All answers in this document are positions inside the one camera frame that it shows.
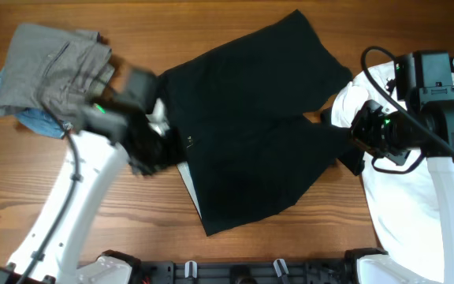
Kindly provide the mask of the black shorts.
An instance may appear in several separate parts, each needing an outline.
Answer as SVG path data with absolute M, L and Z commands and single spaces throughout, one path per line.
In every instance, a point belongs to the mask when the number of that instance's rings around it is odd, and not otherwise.
M 329 110 L 307 119 L 351 80 L 300 11 L 159 77 L 207 235 L 291 207 L 337 161 L 362 172 Z

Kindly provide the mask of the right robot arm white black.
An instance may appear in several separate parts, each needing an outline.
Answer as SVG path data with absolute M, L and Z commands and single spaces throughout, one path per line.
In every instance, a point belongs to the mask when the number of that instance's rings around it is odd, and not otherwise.
M 349 133 L 353 143 L 375 158 L 402 165 L 407 153 L 420 148 L 439 203 L 444 246 L 444 281 L 454 283 L 454 100 L 426 103 L 416 114 L 403 108 L 384 114 L 366 101 Z

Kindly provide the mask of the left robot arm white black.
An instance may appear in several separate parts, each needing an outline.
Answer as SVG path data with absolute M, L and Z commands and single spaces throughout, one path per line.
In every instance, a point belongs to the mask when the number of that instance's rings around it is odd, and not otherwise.
M 168 125 L 158 103 L 146 114 L 139 108 L 115 110 L 82 106 L 78 130 L 68 138 L 54 187 L 34 226 L 7 264 L 0 283 L 130 283 L 138 261 L 125 255 L 100 256 L 78 265 L 85 240 L 107 190 L 131 162 L 123 142 L 132 130 L 161 136 Z

